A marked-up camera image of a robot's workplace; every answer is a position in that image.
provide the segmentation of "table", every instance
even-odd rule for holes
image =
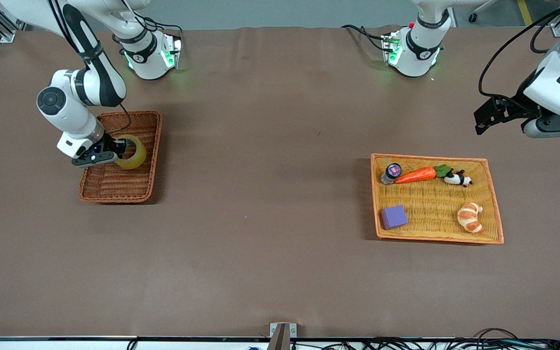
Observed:
[[[127,83],[164,118],[155,195],[92,205],[38,92],[81,68],[64,40],[0,49],[0,335],[560,337],[560,139],[517,122],[478,137],[476,81],[513,28],[451,29],[438,64],[402,77],[345,29],[186,32],[183,71]],[[540,60],[529,35],[486,91]],[[109,108],[91,108],[93,113]],[[487,158],[505,244],[378,241],[371,153]]]

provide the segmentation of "croissant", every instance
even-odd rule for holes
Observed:
[[[478,221],[477,215],[483,208],[476,203],[464,204],[457,212],[457,221],[464,226],[465,230],[471,233],[478,233],[483,230],[483,225]]]

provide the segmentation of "roll of tape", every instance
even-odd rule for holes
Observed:
[[[139,138],[134,137],[133,135],[126,134],[120,135],[118,137],[119,140],[131,140],[135,143],[135,154],[133,154],[130,158],[127,159],[118,159],[116,160],[116,164],[120,166],[120,168],[131,170],[135,169],[138,166],[141,166],[144,161],[146,160],[146,147],[142,144],[142,141]]]

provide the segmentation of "toy panda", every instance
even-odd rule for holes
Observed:
[[[470,177],[464,176],[464,170],[460,170],[457,173],[453,173],[453,170],[449,171],[444,177],[444,182],[451,185],[462,185],[464,187],[473,184],[473,180],[471,180]]]

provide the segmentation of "wicker basket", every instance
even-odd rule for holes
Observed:
[[[442,179],[384,185],[380,176],[391,163],[398,163],[403,173],[428,166],[447,164],[456,171],[464,170],[472,185],[451,185]],[[371,155],[371,185],[377,236],[384,239],[409,239],[474,244],[504,243],[500,213],[486,159]],[[484,230],[469,233],[458,223],[457,211],[468,202],[481,205],[478,215]],[[385,230],[380,218],[384,208],[402,204],[409,223]]]
[[[131,125],[123,131],[112,134],[132,134],[146,147],[146,161],[133,170],[124,170],[115,163],[99,164],[84,169],[79,184],[79,197],[90,203],[140,203],[147,201],[153,193],[155,168],[159,138],[161,136],[161,115],[155,111],[130,111]],[[123,112],[103,113],[98,119],[105,129],[118,129],[126,125],[127,117]],[[125,158],[133,155],[127,149]]]

